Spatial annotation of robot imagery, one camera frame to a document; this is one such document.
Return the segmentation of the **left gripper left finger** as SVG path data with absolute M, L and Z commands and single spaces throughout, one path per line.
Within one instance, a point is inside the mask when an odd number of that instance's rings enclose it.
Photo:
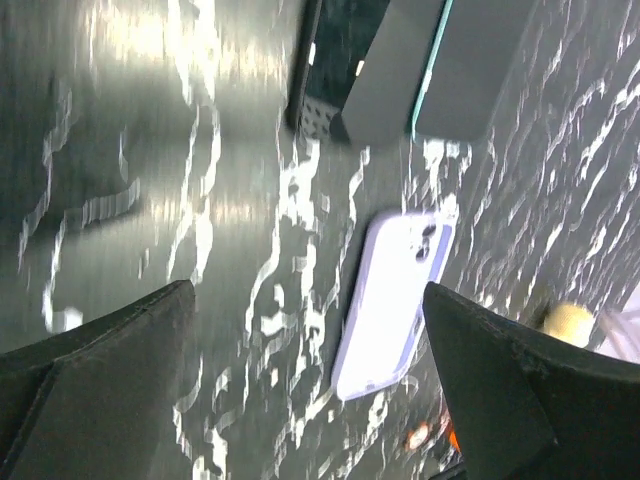
M 194 312 L 193 284 L 175 281 L 2 354 L 2 478 L 147 478 Z

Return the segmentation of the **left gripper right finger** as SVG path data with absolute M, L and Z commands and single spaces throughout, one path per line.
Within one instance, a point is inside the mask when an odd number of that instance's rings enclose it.
M 639 367 L 429 283 L 423 312 L 462 455 L 451 479 L 636 479 Z

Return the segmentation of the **lilac phone case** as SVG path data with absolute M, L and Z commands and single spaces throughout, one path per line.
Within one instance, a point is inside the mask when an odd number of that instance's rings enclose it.
M 342 401 L 399 382 L 424 331 L 422 299 L 439 282 L 457 216 L 439 211 L 385 213 L 370 223 L 331 386 Z

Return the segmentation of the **black smartphone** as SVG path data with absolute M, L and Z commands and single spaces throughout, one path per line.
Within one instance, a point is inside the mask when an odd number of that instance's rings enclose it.
M 413 138 L 474 142 L 486 135 L 535 6 L 527 0 L 444 4 L 412 114 Z

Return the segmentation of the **dark phone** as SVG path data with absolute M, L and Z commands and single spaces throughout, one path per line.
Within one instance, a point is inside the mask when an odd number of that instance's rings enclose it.
M 310 1 L 288 106 L 303 137 L 382 146 L 414 123 L 450 1 Z

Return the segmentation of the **orange elbow pipe piece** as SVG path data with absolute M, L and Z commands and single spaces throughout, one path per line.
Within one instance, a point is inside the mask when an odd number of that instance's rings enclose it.
M 447 441 L 449 443 L 449 445 L 451 447 L 453 447 L 457 452 L 460 451 L 460 447 L 457 441 L 457 436 L 453 427 L 453 423 L 451 421 L 451 418 L 449 416 L 447 416 L 444 420 L 443 420 L 443 425 L 445 427 L 445 433 L 446 433 L 446 438 Z

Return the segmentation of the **wooden recorder flute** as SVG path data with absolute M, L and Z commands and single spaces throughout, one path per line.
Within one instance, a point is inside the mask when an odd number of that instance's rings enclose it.
M 560 303 L 550 310 L 541 331 L 557 340 L 585 348 L 595 323 L 595 316 L 583 306 Z

